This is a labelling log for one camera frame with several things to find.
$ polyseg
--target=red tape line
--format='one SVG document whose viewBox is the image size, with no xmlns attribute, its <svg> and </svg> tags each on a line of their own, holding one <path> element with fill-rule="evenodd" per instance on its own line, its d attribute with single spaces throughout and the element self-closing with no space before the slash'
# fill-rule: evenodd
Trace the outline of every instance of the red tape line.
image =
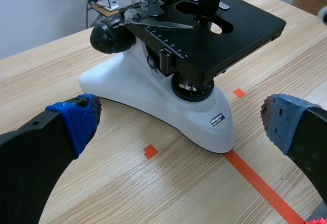
<svg viewBox="0 0 327 224">
<path fill-rule="evenodd" d="M 285 219 L 285 221 L 289 224 L 305 223 L 305 220 L 303 220 L 301 216 L 299 216 L 236 152 L 231 150 L 225 153 L 224 156 Z"/>
</svg>

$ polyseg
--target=textured rubber pad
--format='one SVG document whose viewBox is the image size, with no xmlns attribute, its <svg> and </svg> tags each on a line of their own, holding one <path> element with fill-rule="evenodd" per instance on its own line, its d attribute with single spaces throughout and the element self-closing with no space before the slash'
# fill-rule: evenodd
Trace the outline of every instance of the textured rubber pad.
<svg viewBox="0 0 327 224">
<path fill-rule="evenodd" d="M 288 153 L 302 113 L 318 106 L 290 95 L 271 95 L 261 107 L 267 137 L 285 155 Z"/>
</svg>

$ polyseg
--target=white microscope base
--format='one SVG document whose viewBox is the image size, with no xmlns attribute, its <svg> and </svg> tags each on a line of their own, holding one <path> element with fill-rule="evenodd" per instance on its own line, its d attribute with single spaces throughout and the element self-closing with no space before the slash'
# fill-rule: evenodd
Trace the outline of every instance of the white microscope base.
<svg viewBox="0 0 327 224">
<path fill-rule="evenodd" d="M 150 73 L 131 57 L 118 54 L 82 73 L 79 81 L 85 93 L 157 117 L 208 151 L 230 151 L 234 146 L 234 133 L 225 95 L 215 86 L 206 100 L 187 102 L 173 93 L 171 77 Z"/>
</svg>

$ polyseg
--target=blue gripper pad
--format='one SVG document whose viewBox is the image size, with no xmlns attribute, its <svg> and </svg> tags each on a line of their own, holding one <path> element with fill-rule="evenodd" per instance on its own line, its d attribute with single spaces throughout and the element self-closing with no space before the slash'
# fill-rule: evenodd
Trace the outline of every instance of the blue gripper pad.
<svg viewBox="0 0 327 224">
<path fill-rule="evenodd" d="M 283 154 L 287 154 L 302 113 L 318 106 L 290 95 L 269 96 L 261 107 L 261 119 L 267 137 Z"/>
<path fill-rule="evenodd" d="M 88 104 L 81 107 L 75 103 L 57 102 L 45 108 L 62 114 L 73 144 L 75 159 L 83 152 L 90 135 L 98 127 L 101 113 L 101 103 L 97 96 L 82 94 L 78 97 L 88 97 Z"/>
</svg>

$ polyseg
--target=brand label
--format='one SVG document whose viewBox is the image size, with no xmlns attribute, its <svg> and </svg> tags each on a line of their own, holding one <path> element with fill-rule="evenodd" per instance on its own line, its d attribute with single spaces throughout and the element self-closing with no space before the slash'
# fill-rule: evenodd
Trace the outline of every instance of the brand label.
<svg viewBox="0 0 327 224">
<path fill-rule="evenodd" d="M 218 116 L 216 116 L 215 118 L 212 118 L 210 120 L 211 124 L 213 126 L 216 126 L 218 123 L 220 123 L 221 121 L 223 121 L 225 119 L 224 115 L 222 113 L 220 113 Z"/>
</svg>

